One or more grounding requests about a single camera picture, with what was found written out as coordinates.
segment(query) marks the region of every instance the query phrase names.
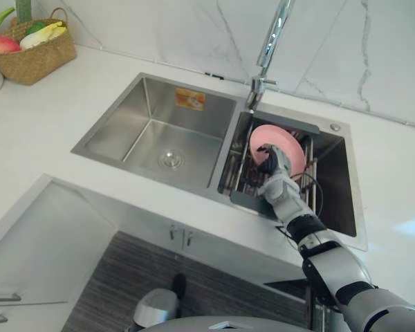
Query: marble backsplash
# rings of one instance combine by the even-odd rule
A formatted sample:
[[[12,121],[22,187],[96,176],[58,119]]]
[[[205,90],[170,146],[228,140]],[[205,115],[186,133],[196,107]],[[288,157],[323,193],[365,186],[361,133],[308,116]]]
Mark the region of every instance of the marble backsplash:
[[[0,10],[13,0],[0,1]],[[279,0],[33,0],[77,44],[249,83]],[[296,0],[276,89],[415,126],[415,0]]]

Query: gray floor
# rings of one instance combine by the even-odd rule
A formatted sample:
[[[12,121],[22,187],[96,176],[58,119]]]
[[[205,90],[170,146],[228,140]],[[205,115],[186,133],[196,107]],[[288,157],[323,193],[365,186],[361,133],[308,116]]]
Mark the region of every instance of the gray floor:
[[[150,243],[117,233],[63,332],[121,332],[147,292],[187,277],[182,316],[245,315],[305,324],[305,305]]]

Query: sink drain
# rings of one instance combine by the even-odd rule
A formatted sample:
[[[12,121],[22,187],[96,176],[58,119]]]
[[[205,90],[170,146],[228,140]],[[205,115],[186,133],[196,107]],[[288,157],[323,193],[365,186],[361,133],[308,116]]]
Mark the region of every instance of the sink drain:
[[[175,170],[184,162],[183,154],[178,150],[166,150],[158,157],[158,164],[165,169]]]

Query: wicker basket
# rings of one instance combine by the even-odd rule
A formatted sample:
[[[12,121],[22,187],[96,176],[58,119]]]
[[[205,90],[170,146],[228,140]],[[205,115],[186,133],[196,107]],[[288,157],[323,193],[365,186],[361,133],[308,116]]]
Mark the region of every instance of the wicker basket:
[[[61,21],[53,19],[57,10],[63,11],[67,21],[66,11],[63,8],[56,8],[48,19],[37,19],[19,24],[9,28],[3,35],[19,43],[24,38],[26,30],[34,23],[42,21],[45,24],[51,24]],[[11,80],[32,85],[76,57],[73,40],[66,29],[59,37],[35,47],[19,52],[0,54],[0,71]]]

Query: sink dish rack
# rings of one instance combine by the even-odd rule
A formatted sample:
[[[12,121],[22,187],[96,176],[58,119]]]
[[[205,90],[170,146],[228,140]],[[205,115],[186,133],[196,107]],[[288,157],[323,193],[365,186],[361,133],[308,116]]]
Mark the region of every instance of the sink dish rack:
[[[261,119],[256,113],[253,116],[243,114],[232,141],[228,158],[219,184],[219,192],[230,196],[233,203],[263,216],[275,219],[272,207],[263,198],[258,197],[257,189],[264,184],[268,174],[258,172],[249,150],[250,134],[259,125],[272,124],[289,132],[301,145],[306,157],[304,173],[296,180],[300,187],[300,196],[306,204],[317,213],[317,158],[314,157],[314,136],[319,133],[315,126],[304,127],[302,122],[283,123],[283,118]]]

